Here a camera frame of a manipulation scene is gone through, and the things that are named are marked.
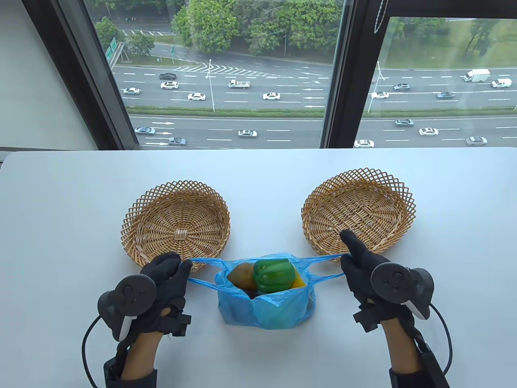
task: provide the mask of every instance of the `wicker basket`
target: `wicker basket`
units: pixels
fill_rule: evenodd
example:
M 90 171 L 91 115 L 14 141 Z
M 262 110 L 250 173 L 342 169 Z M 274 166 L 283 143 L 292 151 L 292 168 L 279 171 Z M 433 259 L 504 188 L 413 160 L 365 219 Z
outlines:
M 366 247 L 380 253 L 395 244 L 415 219 L 409 189 L 381 170 L 339 174 L 309 195 L 301 210 L 303 233 L 320 255 L 348 252 L 339 238 L 351 229 Z
M 230 236 L 226 202 L 201 182 L 178 181 L 155 187 L 129 209 L 122 245 L 139 266 L 168 251 L 183 260 L 217 257 Z M 192 271 L 205 264 L 195 263 Z

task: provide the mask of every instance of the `truck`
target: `truck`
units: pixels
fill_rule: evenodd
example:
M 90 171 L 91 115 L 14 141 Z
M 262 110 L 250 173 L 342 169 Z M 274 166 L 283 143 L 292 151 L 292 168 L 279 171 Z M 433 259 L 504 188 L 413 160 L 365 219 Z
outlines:
M 250 81 L 237 81 L 237 80 L 231 80 L 228 84 L 228 87 L 231 87 L 232 89 L 235 87 L 240 87 L 242 89 L 247 89 L 250 87 Z
M 498 80 L 492 81 L 492 87 L 510 87 L 512 85 L 512 80 L 509 78 L 499 78 Z
M 488 69 L 473 69 L 463 76 L 465 82 L 484 82 L 490 77 Z

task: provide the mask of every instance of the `green road sign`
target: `green road sign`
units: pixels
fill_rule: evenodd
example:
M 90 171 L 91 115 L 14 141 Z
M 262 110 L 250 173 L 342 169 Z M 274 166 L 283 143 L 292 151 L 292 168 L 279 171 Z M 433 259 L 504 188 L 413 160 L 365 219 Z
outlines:
M 106 59 L 108 60 L 108 62 L 112 56 L 113 56 L 113 51 L 111 51 L 111 47 L 108 47 L 108 49 L 106 50 Z
M 111 52 L 114 53 L 117 51 L 117 40 L 115 38 L 112 39 L 110 43 Z

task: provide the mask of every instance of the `gloved hand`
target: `gloved hand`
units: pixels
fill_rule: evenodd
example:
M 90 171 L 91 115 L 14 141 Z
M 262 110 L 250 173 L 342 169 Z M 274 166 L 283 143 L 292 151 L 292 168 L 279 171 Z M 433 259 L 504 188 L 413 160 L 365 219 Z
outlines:
M 174 314 L 182 313 L 191 268 L 192 261 L 182 262 L 176 252 L 156 256 L 142 268 L 140 273 L 149 276 L 156 284 L 156 299 L 148 311 L 135 319 L 132 330 L 140 333 L 159 331 L 160 316 L 169 313 L 170 309 Z
M 376 307 L 375 311 L 379 321 L 387 321 L 399 318 L 409 324 L 415 325 L 415 318 L 406 306 L 388 302 L 382 299 L 373 290 L 371 276 L 379 264 L 388 262 L 384 256 L 369 251 L 366 246 L 350 230 L 345 229 L 339 233 L 341 241 L 348 247 L 350 255 L 341 256 L 341 269 L 343 270 L 348 288 L 354 293 L 354 297 L 360 302 L 361 309 Z

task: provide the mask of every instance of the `glass pane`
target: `glass pane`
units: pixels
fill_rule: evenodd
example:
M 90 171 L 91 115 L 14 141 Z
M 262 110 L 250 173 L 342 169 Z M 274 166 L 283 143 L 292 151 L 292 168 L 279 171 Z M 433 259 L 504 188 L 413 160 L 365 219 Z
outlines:
M 345 1 L 85 3 L 141 145 L 314 148 Z
M 516 81 L 517 20 L 391 18 L 357 139 L 517 146 Z

